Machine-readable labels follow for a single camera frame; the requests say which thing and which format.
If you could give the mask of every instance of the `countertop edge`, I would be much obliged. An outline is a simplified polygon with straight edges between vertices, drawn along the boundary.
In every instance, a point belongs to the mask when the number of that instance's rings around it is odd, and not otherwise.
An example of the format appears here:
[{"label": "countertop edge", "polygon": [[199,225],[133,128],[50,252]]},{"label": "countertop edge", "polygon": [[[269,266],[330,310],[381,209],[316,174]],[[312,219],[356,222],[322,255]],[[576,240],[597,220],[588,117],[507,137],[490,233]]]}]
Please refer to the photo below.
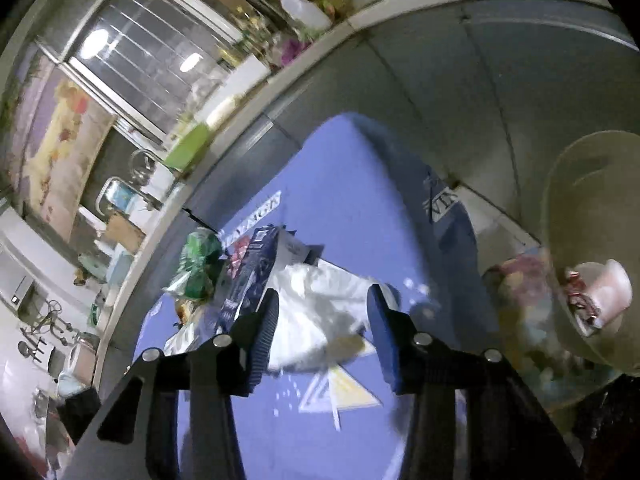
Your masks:
[{"label": "countertop edge", "polygon": [[[113,332],[135,289],[146,265],[159,245],[169,226],[180,213],[184,203],[195,190],[198,183],[209,173],[222,158],[234,141],[273,103],[289,86],[308,70],[324,59],[333,49],[344,43],[358,31],[372,27],[391,18],[401,16],[415,10],[428,9],[453,2],[465,0],[382,0],[367,9],[361,10],[348,20],[338,24],[303,52],[291,65],[272,77],[269,82],[229,120],[226,127],[216,136],[203,159],[185,181],[183,187],[177,189],[159,212],[160,218],[155,228],[146,236],[136,259],[122,284],[113,311],[104,334],[102,334],[97,351],[94,373],[94,386],[100,388],[102,368]],[[575,0],[601,7],[610,8],[607,0]]]}]

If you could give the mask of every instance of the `kitchen cabinet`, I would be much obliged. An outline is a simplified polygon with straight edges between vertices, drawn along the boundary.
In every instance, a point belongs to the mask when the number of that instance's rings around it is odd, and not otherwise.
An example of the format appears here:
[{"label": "kitchen cabinet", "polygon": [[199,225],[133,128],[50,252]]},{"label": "kitchen cabinet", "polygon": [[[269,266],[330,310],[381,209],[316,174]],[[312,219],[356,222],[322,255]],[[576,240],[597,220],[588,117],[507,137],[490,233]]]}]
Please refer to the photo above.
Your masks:
[{"label": "kitchen cabinet", "polygon": [[449,6],[401,16],[370,30],[369,43],[420,113],[412,144],[460,180],[519,216],[510,149],[491,81]]},{"label": "kitchen cabinet", "polygon": [[344,112],[357,112],[385,124],[439,170],[428,146],[416,144],[424,131],[418,110],[365,34],[351,38],[294,83],[266,115],[303,143],[318,126]]},{"label": "kitchen cabinet", "polygon": [[605,9],[487,0],[465,12],[513,142],[522,224],[540,236],[546,176],[562,149],[597,131],[640,133],[640,56]]},{"label": "kitchen cabinet", "polygon": [[299,148],[273,121],[260,116],[198,184],[185,208],[213,228],[222,228]]}]

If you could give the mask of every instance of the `metal screw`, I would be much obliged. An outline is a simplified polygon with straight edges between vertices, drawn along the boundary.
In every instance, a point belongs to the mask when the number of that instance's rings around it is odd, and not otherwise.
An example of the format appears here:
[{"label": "metal screw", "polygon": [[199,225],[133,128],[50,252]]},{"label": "metal screw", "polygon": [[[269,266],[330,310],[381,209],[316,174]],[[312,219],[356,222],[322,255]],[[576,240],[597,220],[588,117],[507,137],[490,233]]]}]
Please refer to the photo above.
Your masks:
[{"label": "metal screw", "polygon": [[484,352],[484,358],[490,363],[499,363],[502,361],[502,354],[495,348],[489,348]]},{"label": "metal screw", "polygon": [[426,332],[418,332],[414,335],[414,343],[418,346],[429,346],[433,343],[433,337],[431,337]]},{"label": "metal screw", "polygon": [[220,334],[213,338],[213,346],[217,348],[225,348],[233,342],[229,334]]},{"label": "metal screw", "polygon": [[142,352],[142,360],[150,363],[160,357],[160,351],[157,348],[147,348]]}]

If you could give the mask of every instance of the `blue tablecloth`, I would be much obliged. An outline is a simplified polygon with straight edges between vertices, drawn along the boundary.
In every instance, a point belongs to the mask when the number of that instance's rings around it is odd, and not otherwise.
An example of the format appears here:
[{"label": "blue tablecloth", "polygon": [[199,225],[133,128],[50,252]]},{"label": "blue tablecloth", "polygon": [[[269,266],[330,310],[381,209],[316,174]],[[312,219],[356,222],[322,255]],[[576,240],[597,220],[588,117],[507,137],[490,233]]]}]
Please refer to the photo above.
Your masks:
[{"label": "blue tablecloth", "polygon": [[[321,126],[228,223],[223,238],[269,223],[323,246],[325,260],[391,285],[418,329],[452,348],[479,351],[496,344],[497,320],[478,276],[475,238],[462,204],[427,165],[367,118],[346,114]],[[136,357],[145,348],[162,348],[175,333],[175,320],[173,301],[162,298],[145,318]],[[411,398],[393,395],[376,354],[364,353],[329,374],[265,376],[249,398],[232,399],[249,480],[398,476]],[[340,397],[339,432],[330,387]],[[187,396],[181,393],[178,407],[186,477]]]}]

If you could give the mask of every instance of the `white plastic bottle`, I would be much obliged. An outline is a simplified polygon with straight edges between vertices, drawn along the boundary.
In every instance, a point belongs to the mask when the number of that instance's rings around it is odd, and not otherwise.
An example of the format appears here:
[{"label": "white plastic bottle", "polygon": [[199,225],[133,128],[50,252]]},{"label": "white plastic bottle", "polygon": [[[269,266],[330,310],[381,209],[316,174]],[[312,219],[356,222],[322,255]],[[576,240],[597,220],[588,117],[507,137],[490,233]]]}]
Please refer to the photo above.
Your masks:
[{"label": "white plastic bottle", "polygon": [[280,0],[284,11],[294,20],[304,23],[312,30],[327,30],[331,27],[329,17],[309,0]]}]

